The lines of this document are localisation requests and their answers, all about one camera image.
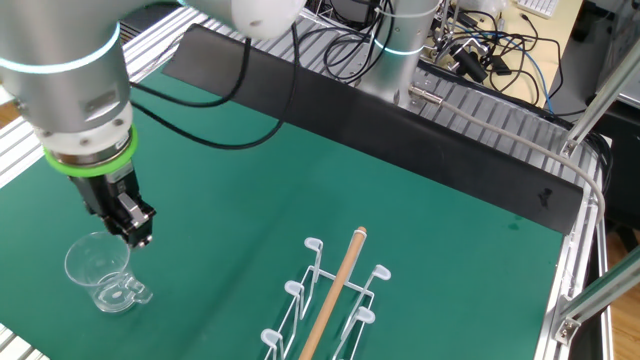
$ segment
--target green mat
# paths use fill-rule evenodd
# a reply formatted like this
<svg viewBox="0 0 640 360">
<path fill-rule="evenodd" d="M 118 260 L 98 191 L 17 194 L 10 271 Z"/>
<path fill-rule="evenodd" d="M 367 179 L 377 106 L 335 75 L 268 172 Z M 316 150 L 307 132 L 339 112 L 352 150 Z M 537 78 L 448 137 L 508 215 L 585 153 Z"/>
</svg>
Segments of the green mat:
<svg viewBox="0 0 640 360">
<path fill-rule="evenodd" d="M 211 98 L 160 73 L 145 84 Z M 274 124 L 237 104 L 134 98 L 220 142 L 250 141 Z M 260 333 L 277 327 L 291 299 L 284 283 L 313 263 L 304 239 L 324 241 L 322 267 L 335 273 L 362 225 L 369 238 L 352 280 L 363 284 L 376 264 L 392 278 L 373 282 L 377 319 L 356 359 L 532 359 L 560 233 L 290 125 L 258 148 L 228 152 L 135 119 L 142 195 L 158 211 L 153 243 L 132 257 L 154 292 L 149 304 L 104 314 L 67 279 L 67 250 L 102 225 L 44 160 L 0 189 L 0 322 L 47 356 L 262 359 Z M 345 292 L 338 312 L 353 296 Z M 331 319 L 316 359 L 328 358 L 343 321 Z"/>
</svg>

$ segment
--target wooden stick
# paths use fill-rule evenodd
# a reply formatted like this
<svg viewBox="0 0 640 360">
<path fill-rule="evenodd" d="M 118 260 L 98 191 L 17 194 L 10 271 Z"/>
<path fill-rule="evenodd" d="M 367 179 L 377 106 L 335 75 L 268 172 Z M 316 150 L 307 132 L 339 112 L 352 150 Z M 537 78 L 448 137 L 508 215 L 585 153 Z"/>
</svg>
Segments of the wooden stick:
<svg viewBox="0 0 640 360">
<path fill-rule="evenodd" d="M 363 228 L 362 226 L 359 227 L 358 230 L 365 233 L 367 232 L 367 229 Z M 336 279 L 333 281 L 331 289 L 329 289 L 327 298 L 324 299 L 322 309 L 320 309 L 320 313 L 316 318 L 316 322 L 313 324 L 311 333 L 309 333 L 309 338 L 307 338 L 307 342 L 304 344 L 304 348 L 302 349 L 299 360 L 311 360 L 313 354 L 316 352 L 316 347 L 318 347 L 318 343 L 320 342 L 322 333 L 327 326 L 327 322 L 329 322 L 331 312 L 333 311 L 334 306 L 336 306 L 338 296 L 340 296 L 340 291 L 342 291 L 342 287 L 347 281 L 347 277 L 351 272 L 351 268 L 353 267 L 353 264 L 358 257 L 358 252 L 362 247 L 364 238 L 365 236 L 361 233 L 357 232 L 354 234 L 351 245 L 347 250 L 347 254 L 344 256 L 344 260 L 342 260 L 342 265 L 340 265 L 340 270 L 338 270 L 338 273 L 336 274 Z"/>
</svg>

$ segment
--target clear plastic cup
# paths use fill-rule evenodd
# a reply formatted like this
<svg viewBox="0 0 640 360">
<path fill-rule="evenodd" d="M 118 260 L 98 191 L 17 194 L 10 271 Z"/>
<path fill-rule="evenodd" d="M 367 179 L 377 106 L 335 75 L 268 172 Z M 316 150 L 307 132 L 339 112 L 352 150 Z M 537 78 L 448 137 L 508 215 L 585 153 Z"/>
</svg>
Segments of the clear plastic cup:
<svg viewBox="0 0 640 360">
<path fill-rule="evenodd" d="M 117 313 L 153 297 L 129 268 L 131 250 L 118 236 L 96 232 L 76 241 L 67 252 L 67 276 L 89 292 L 98 309 Z"/>
</svg>

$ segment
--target blue cable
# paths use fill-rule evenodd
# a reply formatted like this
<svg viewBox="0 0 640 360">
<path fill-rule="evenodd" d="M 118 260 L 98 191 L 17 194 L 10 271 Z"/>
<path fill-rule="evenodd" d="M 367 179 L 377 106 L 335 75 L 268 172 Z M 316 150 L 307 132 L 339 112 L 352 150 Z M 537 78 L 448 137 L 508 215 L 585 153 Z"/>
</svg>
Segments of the blue cable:
<svg viewBox="0 0 640 360">
<path fill-rule="evenodd" d="M 470 33 L 471 31 L 465 27 L 462 27 L 458 24 L 456 24 L 456 27 L 464 30 L 465 32 Z M 495 36 L 496 34 L 493 32 L 482 32 L 480 33 L 482 35 L 485 36 Z M 529 60 L 531 60 L 531 63 L 533 63 L 533 66 L 535 66 L 536 70 L 538 70 L 538 73 L 540 74 L 540 79 L 542 79 L 542 91 L 544 92 L 544 97 L 547 99 L 547 106 L 549 107 L 549 112 L 553 114 L 553 107 L 551 106 L 551 98 L 549 98 L 549 92 L 547 91 L 547 83 L 544 81 L 544 75 L 542 75 L 542 70 L 540 70 L 540 66 L 538 66 L 538 63 L 531 57 L 531 55 L 529 55 L 529 53 L 527 51 L 525 51 L 523 48 L 521 48 L 518 44 L 516 44 L 513 40 L 508 39 L 505 36 L 501 36 L 498 35 L 498 37 L 500 39 L 504 39 L 507 40 L 508 42 L 510 42 L 511 44 L 515 45 L 515 47 L 517 49 L 519 49 L 520 51 L 522 51 L 528 58 Z"/>
</svg>

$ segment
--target green led ring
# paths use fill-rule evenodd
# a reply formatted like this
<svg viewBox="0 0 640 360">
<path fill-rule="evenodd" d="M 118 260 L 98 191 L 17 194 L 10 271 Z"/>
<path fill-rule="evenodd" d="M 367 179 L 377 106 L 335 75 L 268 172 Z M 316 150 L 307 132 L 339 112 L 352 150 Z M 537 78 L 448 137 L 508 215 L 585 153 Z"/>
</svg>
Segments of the green led ring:
<svg viewBox="0 0 640 360">
<path fill-rule="evenodd" d="M 110 174 L 120 169 L 121 167 L 125 166 L 129 162 L 129 160 L 131 160 L 131 157 L 133 157 L 133 153 L 136 152 L 137 148 L 138 148 L 138 131 L 136 130 L 136 127 L 132 124 L 131 125 L 131 142 L 129 143 L 127 150 L 125 150 L 117 158 L 115 158 L 112 161 L 109 161 L 108 163 L 105 163 L 96 167 L 91 167 L 91 168 L 61 164 L 53 157 L 53 155 L 51 155 L 51 153 L 47 149 L 44 149 L 44 157 L 47 159 L 51 167 L 53 167 L 54 169 L 58 170 L 59 172 L 67 176 L 88 178 L 88 177 L 95 177 L 95 176 Z"/>
</svg>

